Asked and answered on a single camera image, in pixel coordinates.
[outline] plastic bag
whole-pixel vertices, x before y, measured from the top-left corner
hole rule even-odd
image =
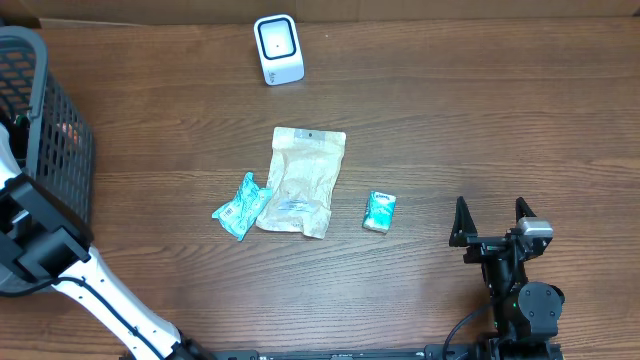
[[[271,190],[260,189],[253,181],[253,173],[248,172],[233,200],[222,205],[211,217],[218,219],[225,230],[242,241],[269,199]]]
[[[323,239],[346,139],[342,132],[275,128],[267,180],[273,197],[256,225]]]

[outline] teal package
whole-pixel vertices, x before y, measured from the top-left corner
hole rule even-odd
[[[395,207],[395,196],[372,191],[369,194],[362,227],[386,233],[391,228],[391,218]]]
[[[211,218],[218,219],[225,230],[242,241],[271,195],[271,189],[261,189],[253,181],[253,173],[248,172],[233,200],[222,205]]]

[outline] wood grain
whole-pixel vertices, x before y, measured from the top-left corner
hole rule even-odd
[[[306,78],[275,88],[250,25],[41,34],[97,139],[96,245],[207,347],[442,342],[486,299],[479,267],[447,247],[456,197],[492,235],[524,196],[556,230],[527,272],[567,295],[567,358],[637,358],[638,20],[302,24]],[[265,183],[275,126],[347,133],[324,240],[254,228],[237,243],[210,219],[247,171]],[[386,236],[361,228],[372,189],[398,196]],[[124,351],[61,295],[0,306],[2,359]]]

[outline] basket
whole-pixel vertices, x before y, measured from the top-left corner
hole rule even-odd
[[[48,72],[44,41],[29,29],[0,28],[0,108],[16,124],[28,120],[26,158],[16,159],[22,171],[89,223],[93,135]]]

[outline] black wire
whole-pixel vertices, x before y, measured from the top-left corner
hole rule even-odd
[[[27,290],[23,290],[23,291],[18,291],[18,292],[4,292],[4,291],[0,291],[0,297],[10,297],[10,298],[16,298],[16,297],[22,297],[22,296],[27,296],[27,295],[31,295],[34,292],[40,291],[46,287],[49,287],[51,285],[55,285],[56,281],[54,280],[49,280],[49,281],[45,281],[40,285],[36,285],[34,287],[31,287]]]
[[[140,339],[140,341],[142,341],[142,343],[145,344],[158,357],[158,359],[164,360],[164,356],[162,356],[162,354],[160,354],[158,349],[156,349],[153,345],[151,345],[151,342],[149,340],[147,340],[147,338],[145,338],[142,334],[140,334],[138,332],[138,329],[136,329],[135,327],[131,326],[131,324],[129,324],[127,322],[127,320],[125,320],[116,311],[116,309],[114,309],[113,306],[111,306],[111,304],[109,304],[109,302],[107,302],[107,300],[102,297],[102,295],[100,295],[93,287],[91,287],[91,285],[87,284],[83,280],[78,280],[78,279],[72,278],[72,277],[59,277],[57,279],[52,279],[52,280],[49,280],[49,281],[45,281],[44,283],[42,283],[40,285],[36,285],[36,286],[34,286],[32,288],[29,288],[27,290],[24,290],[24,291],[19,291],[19,292],[4,292],[4,291],[0,291],[0,296],[15,298],[15,297],[31,295],[31,294],[33,294],[33,293],[35,293],[37,291],[40,291],[40,290],[42,290],[42,289],[44,289],[44,288],[46,288],[48,286],[58,285],[63,281],[69,281],[69,282],[75,283],[78,286],[81,286],[81,287],[87,289],[87,291],[89,291],[91,293],[91,295],[93,295],[96,299],[98,299],[98,301],[100,301],[102,303],[102,305],[104,305],[104,307],[107,308],[107,310],[109,310],[109,312],[118,321],[120,321],[120,323],[122,323],[122,325],[124,325],[124,327],[126,327],[127,330],[129,330],[131,335],[133,335],[133,336],[137,337],[138,339]]]
[[[4,96],[3,96],[3,100],[4,100],[4,104],[7,105],[7,110],[9,111],[9,122],[15,121],[16,111],[13,109],[13,105],[11,104],[11,102],[7,101],[6,98],[4,98]]]
[[[447,339],[445,340],[444,344],[442,345],[442,360],[447,360],[447,349],[449,348],[449,343],[451,342],[451,340],[453,339],[455,334],[458,332],[458,330],[460,330],[460,328],[462,326],[464,326],[467,322],[471,321],[473,318],[475,318],[475,317],[481,315],[482,313],[484,313],[485,311],[489,310],[489,308],[493,307],[499,301],[505,299],[511,293],[511,290],[513,289],[513,287],[515,286],[515,283],[517,281],[515,273],[516,273],[516,271],[518,271],[518,249],[517,249],[516,246],[517,245],[514,243],[513,244],[513,269],[511,271],[511,274],[509,275],[509,288],[508,288],[507,292],[502,294],[502,296],[500,298],[493,298],[490,303],[483,305],[481,308],[479,308],[476,311],[472,312],[471,314],[467,315],[464,319],[462,319],[458,323],[458,325],[456,325],[451,330],[451,332],[449,333],[449,336],[447,336]]]
[[[449,336],[447,336],[447,340],[444,341],[444,345],[442,345],[442,360],[447,360],[447,349],[449,348],[449,343],[453,339],[453,336],[458,332],[458,330],[460,330],[460,328],[464,326],[466,323],[468,323],[469,321],[473,320],[474,318],[482,315],[484,312],[489,310],[497,302],[498,302],[498,299],[494,298],[493,300],[491,300],[490,303],[482,305],[482,307],[472,312],[471,314],[467,315],[464,319],[460,320],[458,325],[456,325],[449,333]]]

